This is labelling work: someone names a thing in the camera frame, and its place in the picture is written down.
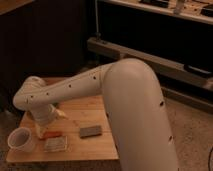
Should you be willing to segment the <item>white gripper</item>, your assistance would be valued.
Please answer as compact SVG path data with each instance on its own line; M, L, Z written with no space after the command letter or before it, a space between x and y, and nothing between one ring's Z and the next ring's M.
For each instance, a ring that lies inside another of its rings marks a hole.
M47 131L45 125L50 124L54 121L56 115L57 119L69 119L66 113L57 109L53 105L45 105L31 109L30 112L38 125L35 125L36 134L39 139L44 137L44 134Z

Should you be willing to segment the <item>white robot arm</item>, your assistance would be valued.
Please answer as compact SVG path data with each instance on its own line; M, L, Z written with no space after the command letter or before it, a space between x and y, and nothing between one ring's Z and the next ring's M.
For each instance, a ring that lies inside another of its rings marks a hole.
M13 104L40 125L53 118L58 102L100 94L122 171L179 171L162 90L152 68L127 58L98 66L55 84L31 76Z

